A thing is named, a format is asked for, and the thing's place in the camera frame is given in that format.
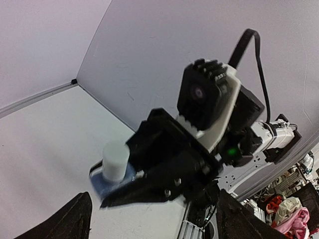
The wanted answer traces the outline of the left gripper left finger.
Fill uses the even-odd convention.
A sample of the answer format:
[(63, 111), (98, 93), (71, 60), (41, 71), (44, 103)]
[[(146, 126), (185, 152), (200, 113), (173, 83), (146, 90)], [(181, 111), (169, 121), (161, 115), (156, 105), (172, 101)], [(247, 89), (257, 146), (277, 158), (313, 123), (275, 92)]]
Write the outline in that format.
[(92, 208), (89, 193), (79, 193), (47, 220), (17, 238), (87, 239), (90, 233)]

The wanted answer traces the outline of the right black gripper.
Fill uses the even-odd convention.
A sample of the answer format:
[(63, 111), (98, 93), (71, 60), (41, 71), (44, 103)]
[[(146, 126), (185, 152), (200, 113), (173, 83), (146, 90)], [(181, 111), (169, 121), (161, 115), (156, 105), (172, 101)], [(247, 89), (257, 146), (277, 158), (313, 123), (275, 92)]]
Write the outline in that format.
[(163, 108), (151, 110), (127, 145), (129, 163), (144, 176), (111, 191), (101, 209), (179, 197), (184, 203), (199, 200), (205, 205), (213, 199), (209, 190), (220, 164)]

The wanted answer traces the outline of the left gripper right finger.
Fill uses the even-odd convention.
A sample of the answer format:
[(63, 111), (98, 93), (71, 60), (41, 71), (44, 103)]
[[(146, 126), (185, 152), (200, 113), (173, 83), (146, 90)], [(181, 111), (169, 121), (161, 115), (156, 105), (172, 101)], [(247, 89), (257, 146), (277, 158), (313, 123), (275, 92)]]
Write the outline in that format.
[(220, 239), (285, 239), (286, 236), (251, 214), (240, 202), (221, 190), (217, 202)]

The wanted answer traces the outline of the white nail polish cap brush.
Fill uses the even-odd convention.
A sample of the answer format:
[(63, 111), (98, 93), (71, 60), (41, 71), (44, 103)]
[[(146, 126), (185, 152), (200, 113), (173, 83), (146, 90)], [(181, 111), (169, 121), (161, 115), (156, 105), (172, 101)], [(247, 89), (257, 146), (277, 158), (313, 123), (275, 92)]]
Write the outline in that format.
[(107, 142), (102, 152), (103, 176), (113, 182), (122, 181), (126, 173), (129, 156), (130, 150), (124, 141)]

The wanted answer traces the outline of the blue nail polish bottle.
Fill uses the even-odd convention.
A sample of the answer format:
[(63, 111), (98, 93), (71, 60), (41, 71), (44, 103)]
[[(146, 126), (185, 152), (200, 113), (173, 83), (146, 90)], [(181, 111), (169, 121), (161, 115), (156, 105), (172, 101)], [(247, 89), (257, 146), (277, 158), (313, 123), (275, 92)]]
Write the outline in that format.
[(107, 197), (116, 189), (133, 181), (136, 175), (136, 171), (134, 170), (132, 165), (128, 163), (123, 180), (119, 182), (113, 182), (103, 176), (102, 166), (103, 163), (101, 160), (93, 165), (89, 170), (90, 182), (100, 201), (103, 201), (105, 197)]

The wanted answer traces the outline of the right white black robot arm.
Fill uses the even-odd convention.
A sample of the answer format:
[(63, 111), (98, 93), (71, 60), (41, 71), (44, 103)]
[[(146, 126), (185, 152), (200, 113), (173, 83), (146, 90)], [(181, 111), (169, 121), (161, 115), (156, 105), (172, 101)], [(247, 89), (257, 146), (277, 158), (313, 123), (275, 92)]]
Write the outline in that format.
[(224, 165), (242, 167), (265, 152), (269, 161), (278, 161), (300, 140), (296, 130), (283, 146), (276, 141), (288, 127), (280, 115), (276, 122), (244, 123), (240, 131), (228, 131), (209, 151), (164, 109), (153, 109), (127, 141), (129, 164), (142, 176), (122, 183), (103, 197), (101, 207), (135, 203), (161, 203), (184, 196), (207, 208), (215, 203), (216, 179)]

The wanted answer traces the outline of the pile of colourful clothes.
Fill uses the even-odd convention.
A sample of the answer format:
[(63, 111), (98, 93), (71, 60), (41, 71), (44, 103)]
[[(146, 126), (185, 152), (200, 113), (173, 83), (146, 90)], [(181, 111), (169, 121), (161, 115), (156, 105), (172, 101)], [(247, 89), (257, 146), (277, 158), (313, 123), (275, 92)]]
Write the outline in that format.
[(266, 223), (289, 239), (311, 239), (319, 233), (310, 229), (311, 214), (299, 198), (275, 196), (266, 205)]

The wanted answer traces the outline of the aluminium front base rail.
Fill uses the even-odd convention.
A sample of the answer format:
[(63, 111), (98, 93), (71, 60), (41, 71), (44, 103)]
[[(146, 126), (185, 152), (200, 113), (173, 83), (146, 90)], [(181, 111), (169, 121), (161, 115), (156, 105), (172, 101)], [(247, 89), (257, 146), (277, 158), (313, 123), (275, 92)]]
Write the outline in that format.
[(214, 214), (206, 229), (201, 229), (195, 224), (191, 223), (184, 214), (181, 221), (181, 226), (177, 235), (177, 239), (218, 239), (217, 221)]

